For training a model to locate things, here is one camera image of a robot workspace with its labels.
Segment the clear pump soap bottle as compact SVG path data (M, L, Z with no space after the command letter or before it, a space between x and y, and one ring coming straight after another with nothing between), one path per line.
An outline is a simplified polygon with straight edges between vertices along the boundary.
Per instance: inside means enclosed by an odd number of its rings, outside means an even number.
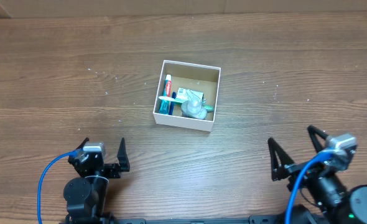
M183 117L204 120L208 112L203 106L202 100L191 90L187 90L185 94L187 100L181 104Z

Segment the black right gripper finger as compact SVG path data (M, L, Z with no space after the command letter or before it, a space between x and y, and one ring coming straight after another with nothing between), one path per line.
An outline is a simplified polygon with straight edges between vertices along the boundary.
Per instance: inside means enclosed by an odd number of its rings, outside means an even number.
M295 162L274 138L269 138L267 143L271 158L271 179L277 181L288 178L290 176L289 169Z
M307 131L316 153L319 153L324 149L324 147L322 146L321 142L318 139L320 138L325 141L328 137L328 134L322 131L321 129L316 128L313 125L308 126Z

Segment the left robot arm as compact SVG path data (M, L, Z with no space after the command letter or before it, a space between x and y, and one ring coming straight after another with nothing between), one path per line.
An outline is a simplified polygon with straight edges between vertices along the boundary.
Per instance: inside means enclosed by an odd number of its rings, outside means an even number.
M68 212L65 223L116 223L113 213L104 209L109 181L130 171L125 139L120 142L117 163L107 164L105 157L105 144L90 142L88 138L68 157L79 176L70 180L63 190Z

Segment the green white soap packet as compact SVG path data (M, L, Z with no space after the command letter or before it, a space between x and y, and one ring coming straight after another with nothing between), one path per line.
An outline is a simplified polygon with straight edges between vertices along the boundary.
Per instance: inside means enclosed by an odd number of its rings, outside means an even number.
M202 102L204 102L204 93L200 91L185 89L185 88L179 88L177 90L177 94L175 99L179 102L179 104L182 104L185 101L189 100L189 96L196 96L198 97Z

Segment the green white toothbrush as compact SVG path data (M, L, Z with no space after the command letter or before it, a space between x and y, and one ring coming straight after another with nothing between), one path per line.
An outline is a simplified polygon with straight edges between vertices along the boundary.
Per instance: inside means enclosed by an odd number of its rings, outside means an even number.
M159 99L174 102L174 103L180 103L180 104L186 101L186 100L172 98L168 96L159 96ZM206 102L207 102L206 99L202 100L202 106L206 109L207 112L214 112L214 107L212 105L207 105Z

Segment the teal toothpaste tube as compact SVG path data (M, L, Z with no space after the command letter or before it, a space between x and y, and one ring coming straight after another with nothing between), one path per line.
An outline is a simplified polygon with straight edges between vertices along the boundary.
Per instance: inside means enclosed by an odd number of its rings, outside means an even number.
M171 93L171 84L172 84L172 76L170 74L167 74L165 76L165 85L164 85L164 91L162 96L170 97ZM170 102L167 100L161 100L159 113L160 114L168 114L169 113L169 105Z

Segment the blue disposable razor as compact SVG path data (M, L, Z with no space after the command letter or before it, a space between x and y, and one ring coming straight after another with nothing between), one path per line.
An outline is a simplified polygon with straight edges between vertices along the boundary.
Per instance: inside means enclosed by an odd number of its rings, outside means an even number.
M176 96L177 96L176 92L173 92L171 98L176 99ZM169 115L173 115L174 106L175 106L175 102L171 101L170 106L169 106Z

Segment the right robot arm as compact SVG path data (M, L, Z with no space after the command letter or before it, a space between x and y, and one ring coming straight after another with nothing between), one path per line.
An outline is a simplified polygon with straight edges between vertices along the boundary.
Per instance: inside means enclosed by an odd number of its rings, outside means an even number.
M271 179L288 179L286 210L275 223L367 223L367 184L348 190L337 172L345 171L358 143L350 133L329 135L315 126L307 128L316 155L297 164L274 140L267 140Z

